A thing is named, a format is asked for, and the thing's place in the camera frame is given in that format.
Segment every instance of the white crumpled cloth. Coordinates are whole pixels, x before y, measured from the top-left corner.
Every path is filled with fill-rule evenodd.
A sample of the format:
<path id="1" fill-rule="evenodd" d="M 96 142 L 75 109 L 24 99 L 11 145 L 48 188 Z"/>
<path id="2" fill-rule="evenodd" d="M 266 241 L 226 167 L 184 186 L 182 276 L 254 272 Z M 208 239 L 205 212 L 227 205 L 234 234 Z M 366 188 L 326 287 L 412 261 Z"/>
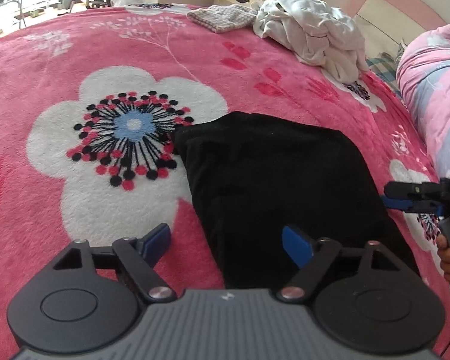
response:
<path id="1" fill-rule="evenodd" d="M 253 31 L 295 52 L 300 62 L 321 66 L 341 83 L 367 71 L 365 39 L 354 20 L 321 0 L 266 0 Z"/>

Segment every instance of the blue lever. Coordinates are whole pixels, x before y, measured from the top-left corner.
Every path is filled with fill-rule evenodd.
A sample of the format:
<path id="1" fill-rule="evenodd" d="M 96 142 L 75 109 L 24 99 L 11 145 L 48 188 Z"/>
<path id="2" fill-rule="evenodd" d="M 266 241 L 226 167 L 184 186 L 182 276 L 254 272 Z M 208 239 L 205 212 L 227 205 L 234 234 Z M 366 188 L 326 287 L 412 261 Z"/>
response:
<path id="1" fill-rule="evenodd" d="M 385 195 L 380 196 L 385 204 L 386 208 L 391 208 L 394 210 L 408 211 L 413 207 L 413 202 L 411 200 L 401 200 L 401 199 L 390 199 Z"/>
<path id="2" fill-rule="evenodd" d="M 282 246 L 301 269 L 313 257 L 315 241 L 302 231 L 285 226 L 282 230 Z"/>
<path id="3" fill-rule="evenodd" d="M 159 224 L 145 237 L 137 240 L 136 249 L 145 262 L 153 268 L 170 246 L 172 234 L 166 223 Z"/>

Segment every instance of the red leaf pattern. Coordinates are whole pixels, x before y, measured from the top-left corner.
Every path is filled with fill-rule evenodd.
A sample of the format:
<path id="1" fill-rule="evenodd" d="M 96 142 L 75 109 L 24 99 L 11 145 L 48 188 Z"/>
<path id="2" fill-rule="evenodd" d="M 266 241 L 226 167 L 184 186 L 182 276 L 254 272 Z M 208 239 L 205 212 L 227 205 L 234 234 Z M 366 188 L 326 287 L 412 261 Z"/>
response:
<path id="1" fill-rule="evenodd" d="M 227 48 L 228 50 L 231 50 L 235 47 L 235 44 L 233 42 L 230 42 L 228 40 L 226 40 L 225 42 L 222 43 L 222 45 Z"/>
<path id="2" fill-rule="evenodd" d="M 268 67 L 267 69 L 265 69 L 263 71 L 263 73 L 267 78 L 272 80 L 274 83 L 277 83 L 282 78 L 280 73 L 277 72 L 276 70 L 272 69 L 271 67 Z"/>
<path id="3" fill-rule="evenodd" d="M 328 82 L 320 79 L 308 79 L 308 90 L 317 97 L 329 102 L 335 102 L 338 99 L 338 93 Z"/>
<path id="4" fill-rule="evenodd" d="M 267 96 L 283 96 L 283 92 L 276 86 L 267 84 L 266 82 L 259 82 L 254 88 Z"/>
<path id="5" fill-rule="evenodd" d="M 229 68 L 235 69 L 237 71 L 242 71 L 243 69 L 247 68 L 243 63 L 233 58 L 225 58 L 220 62 L 222 63 L 222 65 L 228 66 Z"/>
<path id="6" fill-rule="evenodd" d="M 231 52 L 233 52 L 237 57 L 241 59 L 246 59 L 251 55 L 250 51 L 248 51 L 246 48 L 243 48 L 242 46 L 234 48 L 233 50 L 231 50 Z"/>

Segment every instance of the black cloth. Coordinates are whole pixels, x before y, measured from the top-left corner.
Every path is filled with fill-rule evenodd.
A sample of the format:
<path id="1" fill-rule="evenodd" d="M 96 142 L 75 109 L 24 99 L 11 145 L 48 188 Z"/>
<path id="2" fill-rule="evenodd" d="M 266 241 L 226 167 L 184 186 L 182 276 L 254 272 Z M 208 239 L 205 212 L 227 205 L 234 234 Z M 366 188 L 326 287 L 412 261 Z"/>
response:
<path id="1" fill-rule="evenodd" d="M 193 207 L 227 287 L 279 288 L 297 268 L 285 225 L 348 247 L 376 239 L 416 272 L 411 249 L 344 134 L 232 112 L 175 132 Z"/>

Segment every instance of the pink comforter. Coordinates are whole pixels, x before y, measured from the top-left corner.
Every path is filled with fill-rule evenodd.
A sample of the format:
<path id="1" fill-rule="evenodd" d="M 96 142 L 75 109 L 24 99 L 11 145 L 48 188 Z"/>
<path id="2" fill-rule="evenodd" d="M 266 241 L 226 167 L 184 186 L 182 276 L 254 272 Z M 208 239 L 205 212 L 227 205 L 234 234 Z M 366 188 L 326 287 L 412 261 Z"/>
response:
<path id="1" fill-rule="evenodd" d="M 450 178 L 450 24 L 408 45 L 397 81 L 435 170 Z"/>
<path id="2" fill-rule="evenodd" d="M 96 9 L 0 39 L 0 360 L 17 350 L 9 301 L 70 239 L 107 245 L 168 222 L 173 242 L 157 266 L 164 279 L 178 291 L 222 285 L 185 170 L 159 126 L 264 113 L 342 131 L 380 192 L 392 179 L 436 180 L 408 112 L 375 75 L 346 88 L 251 30 L 216 35 L 190 23 L 186 9 Z M 132 103 L 156 105 L 159 117 L 137 116 Z M 112 130 L 118 138 L 102 137 Z M 139 138 L 141 150 L 124 144 Z M 450 340 L 450 291 L 437 230 L 416 215 L 390 215 L 445 304 L 440 353 Z"/>

